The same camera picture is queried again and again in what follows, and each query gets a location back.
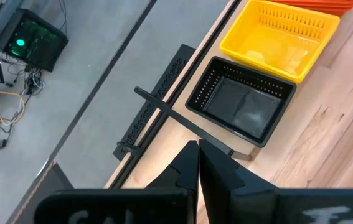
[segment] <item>concrete floor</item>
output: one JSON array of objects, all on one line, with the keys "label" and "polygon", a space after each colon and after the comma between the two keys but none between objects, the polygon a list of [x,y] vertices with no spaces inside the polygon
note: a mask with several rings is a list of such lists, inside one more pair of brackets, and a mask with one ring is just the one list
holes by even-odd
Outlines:
[{"label": "concrete floor", "polygon": [[[70,42],[55,70],[44,74],[45,90],[28,102],[0,151],[0,223],[19,203],[148,0],[65,2]],[[118,165],[112,156],[115,143],[143,104],[134,86],[151,90],[180,45],[197,47],[226,3],[168,0],[154,5],[56,157],[74,186],[104,186]],[[56,1],[39,14],[57,27],[62,24]],[[12,91],[21,91],[21,85]],[[17,107],[17,99],[0,96],[4,114],[10,116]]]}]

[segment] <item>wooden table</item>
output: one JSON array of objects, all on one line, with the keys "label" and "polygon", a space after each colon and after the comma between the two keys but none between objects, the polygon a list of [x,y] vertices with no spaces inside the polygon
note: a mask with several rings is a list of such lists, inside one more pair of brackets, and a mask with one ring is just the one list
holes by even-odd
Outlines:
[{"label": "wooden table", "polygon": [[[163,100],[170,97],[194,59],[200,56],[221,20],[230,16],[172,108],[233,150],[251,154],[252,161],[237,161],[279,187],[353,187],[353,10],[341,19],[336,34],[310,74],[298,85],[294,98],[264,148],[256,148],[184,106],[209,60],[213,56],[229,59],[219,50],[219,43],[246,2],[231,0],[226,5]],[[233,6],[236,6],[235,10],[228,14]],[[143,137],[158,112],[154,113],[139,138]],[[123,187],[145,187],[192,139],[198,140],[199,137],[168,118]],[[107,187],[129,159],[128,153]],[[199,198],[199,221],[207,222],[202,195]]]}]

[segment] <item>yellow cable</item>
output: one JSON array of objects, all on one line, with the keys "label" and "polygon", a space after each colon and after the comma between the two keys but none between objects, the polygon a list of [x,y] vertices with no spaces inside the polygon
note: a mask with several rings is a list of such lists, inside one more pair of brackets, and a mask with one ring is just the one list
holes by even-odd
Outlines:
[{"label": "yellow cable", "polygon": [[20,112],[20,115],[17,116],[17,118],[14,120],[14,121],[11,121],[9,122],[8,124],[6,125],[9,125],[9,124],[14,124],[14,123],[17,123],[24,115],[24,111],[26,110],[26,102],[24,101],[24,99],[22,98],[22,96],[18,93],[14,93],[14,92],[10,92],[10,91],[0,91],[0,94],[5,94],[5,95],[13,95],[13,96],[17,96],[20,98],[21,100],[21,105],[22,105],[22,109],[21,109],[21,112]]}]

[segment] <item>yellow basket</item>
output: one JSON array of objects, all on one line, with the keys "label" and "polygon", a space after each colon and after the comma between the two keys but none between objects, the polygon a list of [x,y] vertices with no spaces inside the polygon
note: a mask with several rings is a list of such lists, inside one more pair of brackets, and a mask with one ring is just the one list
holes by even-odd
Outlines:
[{"label": "yellow basket", "polygon": [[251,0],[220,43],[239,63],[300,83],[337,29],[339,17]]}]

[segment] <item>black basket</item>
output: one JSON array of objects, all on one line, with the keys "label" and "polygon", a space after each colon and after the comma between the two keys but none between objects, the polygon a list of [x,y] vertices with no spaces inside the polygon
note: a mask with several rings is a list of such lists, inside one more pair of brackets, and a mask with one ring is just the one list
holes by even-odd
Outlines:
[{"label": "black basket", "polygon": [[289,81],[213,57],[186,107],[263,147],[295,89],[296,85]]}]

